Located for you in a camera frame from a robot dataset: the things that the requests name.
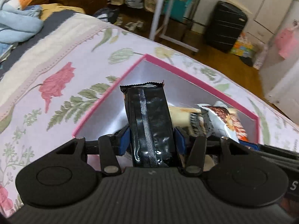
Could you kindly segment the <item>cream orange biscuit bag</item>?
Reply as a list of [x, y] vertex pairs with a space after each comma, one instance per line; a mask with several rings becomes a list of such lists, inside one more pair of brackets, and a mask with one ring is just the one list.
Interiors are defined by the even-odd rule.
[[206, 136], [200, 109], [168, 106], [173, 127], [182, 128], [189, 136]]

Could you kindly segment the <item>plain black snack packet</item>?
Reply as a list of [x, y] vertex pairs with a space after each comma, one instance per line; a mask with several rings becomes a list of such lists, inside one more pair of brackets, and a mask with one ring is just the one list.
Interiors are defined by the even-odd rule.
[[131, 133], [133, 166], [177, 167], [179, 156], [164, 84], [148, 82], [120, 86]]

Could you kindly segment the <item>pink cardboard box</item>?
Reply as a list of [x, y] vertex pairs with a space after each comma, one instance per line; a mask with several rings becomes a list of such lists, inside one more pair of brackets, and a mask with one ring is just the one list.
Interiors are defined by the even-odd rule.
[[126, 103], [122, 85], [136, 85], [142, 83], [161, 83], [157, 97], [163, 98], [158, 105], [158, 111], [166, 109], [168, 105], [175, 107], [197, 108], [199, 104], [214, 105], [223, 102], [229, 108], [235, 108], [239, 120], [247, 133], [251, 143], [259, 143], [259, 119], [246, 106], [213, 88], [201, 79], [183, 70], [146, 54], [131, 66], [97, 100], [87, 115], [79, 121], [73, 136], [84, 137], [87, 141], [97, 140], [100, 136], [115, 133], [128, 124]]

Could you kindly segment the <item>floral bed sheet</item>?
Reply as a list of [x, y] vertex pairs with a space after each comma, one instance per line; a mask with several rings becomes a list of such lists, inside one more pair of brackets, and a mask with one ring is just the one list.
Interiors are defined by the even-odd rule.
[[73, 11], [53, 13], [13, 50], [1, 78], [1, 214], [22, 206], [25, 166], [72, 138], [89, 109], [143, 55], [200, 79], [259, 117], [262, 144], [298, 151], [298, 126], [220, 72], [166, 46]]

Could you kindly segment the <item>colourful gift bag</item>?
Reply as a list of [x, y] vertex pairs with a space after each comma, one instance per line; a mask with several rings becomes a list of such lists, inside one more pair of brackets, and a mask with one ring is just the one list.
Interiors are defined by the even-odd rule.
[[252, 59], [256, 53], [256, 45], [249, 40], [246, 33], [241, 32], [230, 53], [239, 57]]

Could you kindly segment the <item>white plastic package on floor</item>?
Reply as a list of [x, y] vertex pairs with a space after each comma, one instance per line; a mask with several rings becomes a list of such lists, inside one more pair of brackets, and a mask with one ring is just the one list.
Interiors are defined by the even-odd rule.
[[268, 54], [268, 50], [269, 47], [266, 43], [258, 43], [256, 46], [256, 53], [252, 60], [254, 69], [259, 70], [262, 67]]

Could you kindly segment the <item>black suitcase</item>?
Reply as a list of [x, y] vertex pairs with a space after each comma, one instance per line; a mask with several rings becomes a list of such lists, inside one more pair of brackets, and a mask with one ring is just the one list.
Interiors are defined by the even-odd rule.
[[218, 1], [203, 34], [203, 42], [224, 53], [233, 48], [248, 21], [247, 15], [236, 6]]

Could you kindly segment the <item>pink paper bag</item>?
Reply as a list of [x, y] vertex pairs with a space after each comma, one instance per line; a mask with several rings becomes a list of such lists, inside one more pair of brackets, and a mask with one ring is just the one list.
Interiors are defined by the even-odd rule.
[[298, 45], [295, 33], [295, 27], [285, 28], [275, 37], [275, 46], [281, 58], [287, 59]]

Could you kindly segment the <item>teal shopping bag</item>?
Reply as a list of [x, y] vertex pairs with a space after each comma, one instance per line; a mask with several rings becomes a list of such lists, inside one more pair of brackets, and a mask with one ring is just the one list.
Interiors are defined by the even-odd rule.
[[174, 0], [170, 17], [178, 22], [184, 22], [187, 18], [186, 12], [191, 7], [193, 0]]

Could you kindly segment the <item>goose plush in blue blanket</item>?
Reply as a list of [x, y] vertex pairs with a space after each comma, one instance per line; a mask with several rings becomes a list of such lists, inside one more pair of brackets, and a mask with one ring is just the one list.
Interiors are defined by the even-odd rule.
[[43, 27], [42, 7], [30, 6], [33, 0], [1, 0], [1, 43], [28, 40]]

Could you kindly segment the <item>white wardrobe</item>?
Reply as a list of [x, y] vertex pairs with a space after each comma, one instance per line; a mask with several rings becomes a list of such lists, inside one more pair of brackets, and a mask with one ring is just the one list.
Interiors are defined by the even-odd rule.
[[249, 9], [244, 28], [252, 43], [268, 43], [283, 22], [293, 0], [237, 0]]

